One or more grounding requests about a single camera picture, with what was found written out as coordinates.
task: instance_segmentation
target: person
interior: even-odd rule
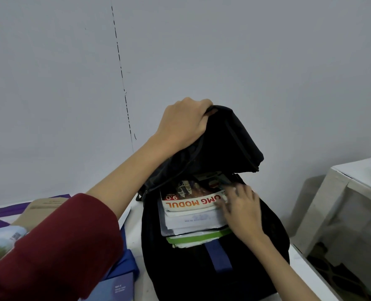
[[[187,97],[168,106],[156,133],[86,194],[67,200],[0,260],[0,300],[86,298],[123,253],[117,219],[167,158],[205,131],[212,102]],[[319,300],[261,226],[259,197],[238,184],[220,202],[229,227],[262,263],[283,301]]]

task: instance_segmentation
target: brown paper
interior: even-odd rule
[[[11,225],[21,226],[27,231],[31,231],[66,200],[65,197],[36,199],[27,206],[25,211]]]

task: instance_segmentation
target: green stripe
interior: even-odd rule
[[[226,229],[220,230],[220,231],[215,231],[212,233],[207,233],[203,234],[201,236],[188,236],[184,238],[171,238],[167,237],[166,240],[170,244],[184,244],[184,243],[193,243],[193,242],[200,242],[208,239],[213,239],[213,238],[220,238],[223,237],[229,233],[231,233],[231,229],[227,227]]]

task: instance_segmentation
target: maroon sleeve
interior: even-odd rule
[[[122,252],[114,213],[77,194],[0,260],[0,300],[86,298]]]

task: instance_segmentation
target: white table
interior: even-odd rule
[[[158,301],[152,281],[145,270],[144,258],[141,248],[141,219],[143,204],[133,199],[130,203],[131,212],[125,222],[127,248],[132,250],[136,259],[140,276],[135,282],[135,300],[136,301]],[[0,218],[6,222],[13,222],[18,216],[9,216]],[[289,248],[290,265],[307,283],[317,296],[323,301],[340,301],[341,299],[334,293],[316,270],[306,261],[301,254],[290,245]],[[264,301],[279,301],[278,294],[265,298]]]
[[[310,253],[323,228],[336,213],[347,189],[352,189],[370,200],[365,213],[351,225],[352,229],[359,233],[371,219],[371,158],[333,166],[329,170],[293,237],[293,243],[304,256]],[[344,248],[347,250],[354,240],[353,235],[344,238]]]

